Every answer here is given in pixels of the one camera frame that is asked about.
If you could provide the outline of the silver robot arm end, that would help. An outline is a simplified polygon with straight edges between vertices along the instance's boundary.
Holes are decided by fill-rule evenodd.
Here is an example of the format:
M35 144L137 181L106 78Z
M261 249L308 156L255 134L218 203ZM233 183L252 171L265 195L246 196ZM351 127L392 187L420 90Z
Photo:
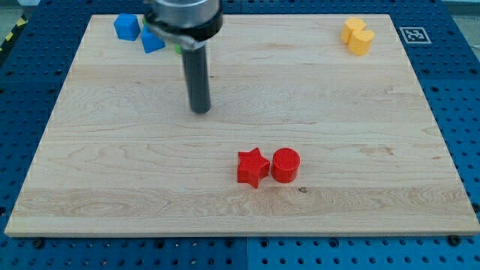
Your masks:
M223 25L220 0L152 0L145 14L148 30L183 50L198 50Z

